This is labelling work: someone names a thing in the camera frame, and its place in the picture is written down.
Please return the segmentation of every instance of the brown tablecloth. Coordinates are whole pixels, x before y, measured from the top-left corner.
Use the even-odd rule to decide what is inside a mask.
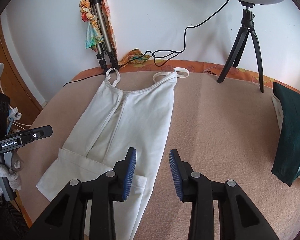
[[[122,73],[117,87],[147,88],[154,73]],[[177,148],[184,161],[210,180],[237,181],[280,239],[292,240],[300,230],[300,179],[289,188],[271,173],[279,140],[272,89],[265,87],[262,94],[252,82],[226,78],[218,84],[216,79],[203,73],[178,79],[164,155],[134,239],[187,239],[191,204],[181,203],[176,196],[168,162],[171,148]],[[53,135],[18,151],[25,162],[20,196],[33,221],[49,204],[35,185],[57,158],[103,80],[104,76],[91,77],[61,89],[33,123],[33,127],[51,125]]]

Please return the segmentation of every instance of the garment strap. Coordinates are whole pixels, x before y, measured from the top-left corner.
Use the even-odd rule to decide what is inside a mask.
[[[117,69],[115,69],[114,67],[112,67],[112,68],[109,68],[109,69],[107,70],[107,72],[106,72],[106,79],[107,79],[107,80],[109,80],[109,79],[111,78],[110,75],[109,75],[109,73],[110,73],[111,70],[114,70],[114,71],[117,73],[117,80],[115,80],[115,81],[113,82],[113,84],[112,84],[112,86],[115,88],[115,86],[120,82],[121,76],[120,76],[119,71],[118,71]]]
[[[177,73],[177,77],[179,78],[186,78],[189,76],[189,71],[186,69],[186,68],[182,68],[182,67],[175,67],[173,68],[174,71]],[[155,78],[157,76],[168,76],[170,75],[172,72],[166,72],[166,71],[163,71],[163,72],[158,72],[156,74],[153,75],[153,81],[156,83],[155,81]]]

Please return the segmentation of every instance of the ribbed blue pad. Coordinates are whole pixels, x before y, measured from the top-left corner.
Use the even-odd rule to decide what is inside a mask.
[[[134,149],[133,153],[132,153],[132,156],[131,156],[131,159],[130,159],[127,174],[126,174],[126,176],[124,177],[124,180],[123,180],[122,198],[124,200],[127,200],[127,197],[129,196],[129,193],[130,193],[133,173],[134,173],[134,169],[136,167],[136,161],[137,161],[137,152],[136,152],[136,149]]]
[[[171,173],[172,173],[174,187],[176,188],[177,196],[180,198],[180,201],[182,201],[182,199],[183,199],[182,179],[181,179],[181,175],[180,175],[180,172],[179,172],[177,164],[176,164],[176,160],[175,160],[172,152],[170,152],[170,155],[169,155],[169,164],[170,164],[170,169],[171,169]]]

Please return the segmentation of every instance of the white glove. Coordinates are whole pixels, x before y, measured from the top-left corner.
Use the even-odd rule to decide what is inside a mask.
[[[21,180],[19,177],[19,172],[15,172],[13,169],[8,169],[3,164],[0,164],[0,177],[8,178],[9,185],[12,189],[21,190]],[[2,188],[0,186],[0,196],[3,193]]]

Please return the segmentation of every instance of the silver tripod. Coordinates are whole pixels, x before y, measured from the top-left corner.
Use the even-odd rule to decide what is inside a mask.
[[[103,69],[103,73],[105,74],[108,70],[105,60],[105,54],[108,55],[112,67],[114,67],[115,69],[119,69],[120,66],[118,65],[118,60],[114,48],[112,47],[112,44],[109,39],[106,23],[102,14],[101,2],[102,0],[90,0],[91,10],[93,14],[96,15],[98,18],[97,24],[104,40],[104,42],[97,44],[97,59],[99,59],[100,67]]]

